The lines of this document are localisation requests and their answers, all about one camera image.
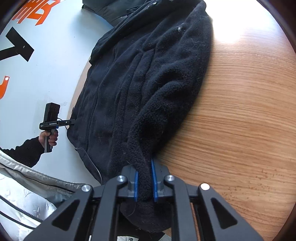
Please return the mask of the left forearm black sleeve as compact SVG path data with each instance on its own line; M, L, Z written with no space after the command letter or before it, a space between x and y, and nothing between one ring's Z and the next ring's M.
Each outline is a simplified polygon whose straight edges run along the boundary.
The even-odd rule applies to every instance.
M39 161L41 154L44 153L44 147L39 142L39 138L35 137L26 140L21 146L16 146L14 149L1 148L1 151L15 161L32 168Z

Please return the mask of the person's left hand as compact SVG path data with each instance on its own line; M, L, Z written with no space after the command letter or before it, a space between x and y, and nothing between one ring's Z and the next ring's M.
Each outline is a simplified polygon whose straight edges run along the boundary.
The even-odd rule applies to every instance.
M45 137L48 137L48 143L51 147L57 145L57 140L58 140L58 131L55 130L54 133L51 133L49 131L43 131L39 135L39 142L40 144L45 147Z

